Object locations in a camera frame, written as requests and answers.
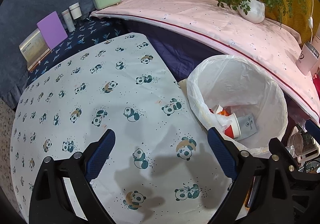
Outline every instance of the white flower pot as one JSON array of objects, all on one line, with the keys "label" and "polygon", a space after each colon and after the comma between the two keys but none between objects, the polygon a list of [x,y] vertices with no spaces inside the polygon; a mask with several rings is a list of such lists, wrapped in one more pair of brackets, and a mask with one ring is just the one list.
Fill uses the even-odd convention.
[{"label": "white flower pot", "polygon": [[250,11],[246,15],[240,6],[238,7],[238,11],[243,18],[252,22],[252,23],[260,23],[264,20],[264,11],[266,9],[266,5],[257,0],[250,0],[251,2],[246,2],[247,5],[250,7]]}]

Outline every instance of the dark blue cloth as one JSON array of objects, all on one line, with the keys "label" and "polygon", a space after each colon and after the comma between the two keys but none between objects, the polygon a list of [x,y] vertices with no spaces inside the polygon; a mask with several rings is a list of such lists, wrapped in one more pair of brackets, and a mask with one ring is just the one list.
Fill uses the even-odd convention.
[{"label": "dark blue cloth", "polygon": [[177,81],[189,74],[204,59],[222,55],[219,51],[191,38],[143,22],[125,20],[129,32],[144,34]]},{"label": "dark blue cloth", "polygon": [[120,19],[90,18],[83,26],[68,34],[63,42],[56,46],[28,75],[29,86],[39,76],[74,54],[108,39],[127,34]]}]

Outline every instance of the electrical cord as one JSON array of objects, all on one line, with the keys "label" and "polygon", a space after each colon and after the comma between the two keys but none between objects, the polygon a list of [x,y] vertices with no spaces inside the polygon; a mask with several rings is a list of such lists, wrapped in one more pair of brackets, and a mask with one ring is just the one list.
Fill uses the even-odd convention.
[{"label": "electrical cord", "polygon": [[313,37],[313,6],[314,6],[314,0],[312,0],[312,10],[311,10],[311,16],[309,17],[308,19],[308,24],[309,24],[309,28],[311,29],[311,40],[310,40],[310,43],[312,42],[312,37]]}]

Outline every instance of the trash bin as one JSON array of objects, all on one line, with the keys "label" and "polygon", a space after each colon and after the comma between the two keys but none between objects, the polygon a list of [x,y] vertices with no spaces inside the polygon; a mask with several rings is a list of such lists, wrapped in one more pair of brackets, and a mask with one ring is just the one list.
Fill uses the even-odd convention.
[{"label": "trash bin", "polygon": [[[281,140],[285,133],[288,112],[282,90],[264,69],[245,58],[207,58],[188,77],[187,94],[191,109],[207,130],[216,127],[224,139],[253,156],[268,154],[270,139]],[[237,117],[252,113],[258,132],[239,142],[229,138],[224,131],[231,120],[209,111],[217,105],[230,106]]]}]

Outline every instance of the table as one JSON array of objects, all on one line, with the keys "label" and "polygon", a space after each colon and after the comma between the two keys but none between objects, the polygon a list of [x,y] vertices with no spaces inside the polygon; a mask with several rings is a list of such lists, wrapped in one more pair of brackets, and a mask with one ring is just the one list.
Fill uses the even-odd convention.
[{"label": "table", "polygon": [[13,124],[12,182],[26,220],[42,160],[84,151],[110,128],[116,144],[90,184],[116,223],[208,222],[231,179],[147,38],[119,36],[59,65],[24,91]]}]

